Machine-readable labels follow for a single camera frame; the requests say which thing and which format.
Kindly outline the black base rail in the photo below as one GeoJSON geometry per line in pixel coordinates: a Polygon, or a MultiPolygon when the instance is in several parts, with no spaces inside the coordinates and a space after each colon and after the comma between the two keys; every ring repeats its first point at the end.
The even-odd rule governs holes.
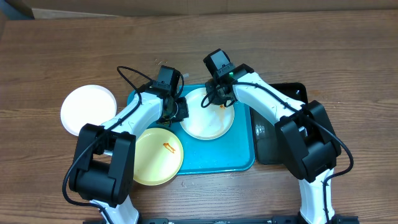
{"type": "MultiPolygon", "coordinates": [[[[105,220],[83,221],[83,224],[105,224],[105,220]]],[[[212,219],[183,219],[169,220],[167,218],[139,218],[138,224],[304,224],[306,223],[300,215],[296,216],[274,216],[272,218],[234,218],[225,220],[212,219]]],[[[345,217],[335,215],[331,223],[333,224],[360,224],[358,217],[345,217]]]]}

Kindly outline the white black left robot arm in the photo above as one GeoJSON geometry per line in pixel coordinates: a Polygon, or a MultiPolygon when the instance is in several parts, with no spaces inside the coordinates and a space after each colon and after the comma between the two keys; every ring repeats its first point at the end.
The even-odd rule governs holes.
{"type": "Polygon", "coordinates": [[[62,184],[64,194],[70,189],[84,201],[67,195],[65,200],[97,208],[103,223],[137,223],[138,211],[129,198],[136,140],[153,122],[176,123],[187,117],[187,101],[177,90],[142,86],[114,118],[99,126],[84,125],[62,184]]]}

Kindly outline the teal plastic tray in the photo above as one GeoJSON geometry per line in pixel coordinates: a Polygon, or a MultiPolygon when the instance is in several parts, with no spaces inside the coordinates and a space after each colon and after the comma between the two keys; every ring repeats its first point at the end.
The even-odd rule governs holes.
{"type": "Polygon", "coordinates": [[[247,105],[235,103],[234,121],[219,138],[199,140],[187,134],[180,123],[171,127],[153,122],[150,128],[166,129],[180,140],[183,162],[178,175],[238,172],[249,169],[255,161],[251,113],[247,105]]]}

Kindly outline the white plate with red stain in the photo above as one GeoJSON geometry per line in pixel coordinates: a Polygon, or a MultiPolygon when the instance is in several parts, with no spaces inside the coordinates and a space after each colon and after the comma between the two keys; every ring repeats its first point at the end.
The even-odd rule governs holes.
{"type": "Polygon", "coordinates": [[[116,116],[114,95],[105,87],[85,85],[73,90],[63,101],[60,119],[63,127],[78,136],[86,124],[100,125],[116,116]]]}

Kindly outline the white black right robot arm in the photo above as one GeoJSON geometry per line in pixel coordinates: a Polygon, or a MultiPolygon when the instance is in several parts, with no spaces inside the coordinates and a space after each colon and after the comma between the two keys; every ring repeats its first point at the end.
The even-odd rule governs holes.
{"type": "Polygon", "coordinates": [[[300,215],[306,223],[330,223],[331,176],[341,148],[324,107],[306,104],[267,84],[251,67],[206,64],[212,79],[201,105],[248,105],[275,128],[282,162],[299,181],[300,215]]]}

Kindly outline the yellow plate with orange stain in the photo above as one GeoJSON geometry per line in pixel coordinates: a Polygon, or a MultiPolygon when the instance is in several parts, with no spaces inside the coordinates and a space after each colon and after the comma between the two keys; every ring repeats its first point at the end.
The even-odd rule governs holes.
{"type": "Polygon", "coordinates": [[[160,185],[173,179],[183,163],[179,138],[166,129],[149,128],[136,142],[133,179],[142,185],[160,185]]]}

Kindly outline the cardboard sheet at back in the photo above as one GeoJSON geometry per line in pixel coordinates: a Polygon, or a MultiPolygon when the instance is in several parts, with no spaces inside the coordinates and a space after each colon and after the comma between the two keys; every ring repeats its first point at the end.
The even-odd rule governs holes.
{"type": "Polygon", "coordinates": [[[397,9],[397,0],[26,0],[32,9],[112,16],[397,9]]]}

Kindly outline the black tray with water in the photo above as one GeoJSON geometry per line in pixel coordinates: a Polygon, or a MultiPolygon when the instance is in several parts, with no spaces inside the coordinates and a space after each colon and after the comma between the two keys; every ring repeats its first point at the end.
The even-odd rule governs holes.
{"type": "MultiPolygon", "coordinates": [[[[306,87],[302,83],[275,83],[271,87],[284,95],[308,103],[306,87]]],[[[258,163],[264,165],[282,164],[274,126],[257,111],[250,108],[254,140],[254,151],[258,163]]]]}

